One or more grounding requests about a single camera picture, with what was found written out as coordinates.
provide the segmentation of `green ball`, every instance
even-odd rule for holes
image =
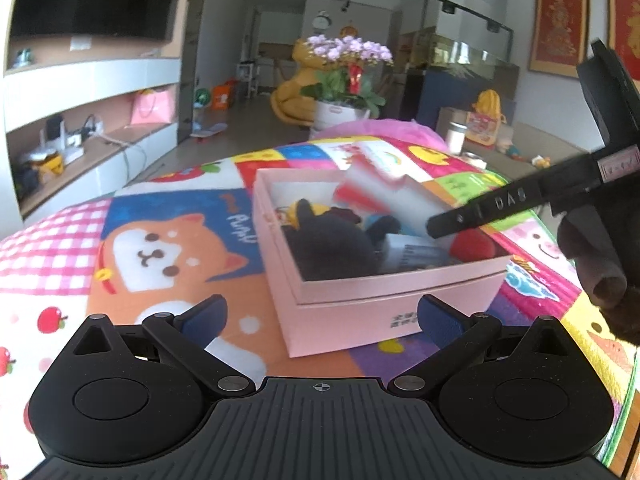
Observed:
[[[211,102],[211,92],[206,88],[198,88],[195,91],[193,102],[202,106],[207,106]]]

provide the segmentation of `tiled floor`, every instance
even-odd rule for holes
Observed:
[[[303,142],[309,134],[308,129],[281,122],[271,110],[268,96],[236,103],[225,112],[208,112],[203,122],[205,126],[226,122],[228,128],[203,142],[191,138],[185,140],[143,171],[135,181],[141,182],[227,156]]]

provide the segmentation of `white flower pot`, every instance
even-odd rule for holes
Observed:
[[[336,124],[349,123],[369,119],[370,110],[358,110],[350,106],[339,106],[331,103],[316,101],[316,115],[314,117],[314,129],[326,130]]]

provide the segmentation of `pink gift bag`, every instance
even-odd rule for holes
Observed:
[[[175,101],[169,90],[145,90],[133,101],[131,124],[169,124],[174,120]]]

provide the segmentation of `large yellow plush seat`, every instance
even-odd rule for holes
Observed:
[[[316,113],[316,101],[311,97],[300,95],[300,89],[317,83],[316,71],[326,70],[326,67],[321,57],[309,53],[304,40],[296,41],[292,56],[300,64],[300,68],[295,76],[271,93],[271,108],[284,123],[312,126]]]

